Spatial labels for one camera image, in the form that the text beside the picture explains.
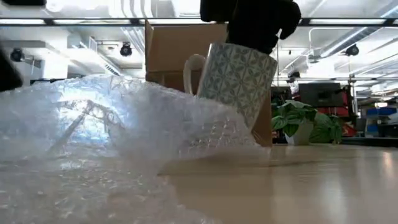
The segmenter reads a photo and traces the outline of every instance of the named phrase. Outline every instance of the cardboard box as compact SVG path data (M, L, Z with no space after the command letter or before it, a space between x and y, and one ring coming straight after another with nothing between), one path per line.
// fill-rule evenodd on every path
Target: cardboard box
M184 91L183 68L193 54L206 56L213 42L226 39L225 24L200 24L189 26L153 27L146 21L146 80ZM196 93L201 71L192 75L193 92ZM253 133L262 146L272 146L271 103L269 97Z

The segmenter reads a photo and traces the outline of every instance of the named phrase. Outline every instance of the table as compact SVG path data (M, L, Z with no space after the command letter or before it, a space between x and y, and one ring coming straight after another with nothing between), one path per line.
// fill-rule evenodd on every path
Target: table
M398 223L398 151L274 146L169 164L182 204L225 224Z

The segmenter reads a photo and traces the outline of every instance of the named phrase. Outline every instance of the fluorescent light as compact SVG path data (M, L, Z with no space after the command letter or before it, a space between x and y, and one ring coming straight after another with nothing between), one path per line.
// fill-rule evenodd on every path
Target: fluorescent light
M145 20L140 20L141 24L145 24ZM201 19L150 19L150 24L208 24Z
M377 107L377 108L382 108L382 107L388 106L388 103L386 103L386 102L378 102L378 103L374 103L374 106Z
M0 24L38 25L45 22L42 19L0 19Z
M311 19L310 24L382 24L385 19Z
M128 19L54 19L56 24L78 25L78 24L91 24L91 25L109 25L109 24L125 24L130 25Z

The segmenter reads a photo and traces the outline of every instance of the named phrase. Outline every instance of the mug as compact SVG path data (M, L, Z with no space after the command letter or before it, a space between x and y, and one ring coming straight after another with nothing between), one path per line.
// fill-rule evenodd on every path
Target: mug
M211 44L207 58L195 54L185 62L185 92L193 94L191 73L200 67L197 96L235 107L252 129L274 79L277 61L248 47Z

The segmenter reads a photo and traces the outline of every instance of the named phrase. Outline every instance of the black monitor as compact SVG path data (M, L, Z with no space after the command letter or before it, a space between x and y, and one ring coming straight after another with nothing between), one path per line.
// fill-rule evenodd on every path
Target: black monitor
M300 101L316 108L344 106L339 83L306 83L298 85Z

